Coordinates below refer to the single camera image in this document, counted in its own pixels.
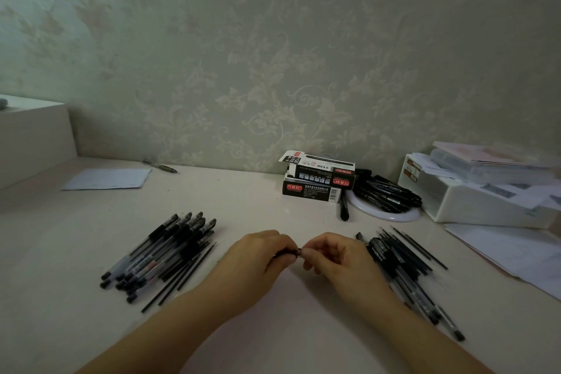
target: desk surface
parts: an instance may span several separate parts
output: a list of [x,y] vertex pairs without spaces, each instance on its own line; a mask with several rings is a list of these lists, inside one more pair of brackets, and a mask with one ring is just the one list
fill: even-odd
[[[0,191],[1,372],[71,373],[141,322],[140,305],[100,289],[99,277],[172,213],[218,219],[217,250],[190,287],[246,233],[278,229],[303,245],[324,231],[372,237],[389,225],[352,206],[342,222],[336,204],[282,195],[280,175],[178,166],[178,174],[154,169],[141,189],[59,191],[92,167],[144,166],[77,158]],[[401,228],[449,267],[423,285],[470,353],[498,373],[558,372],[561,302],[497,270],[426,216]]]

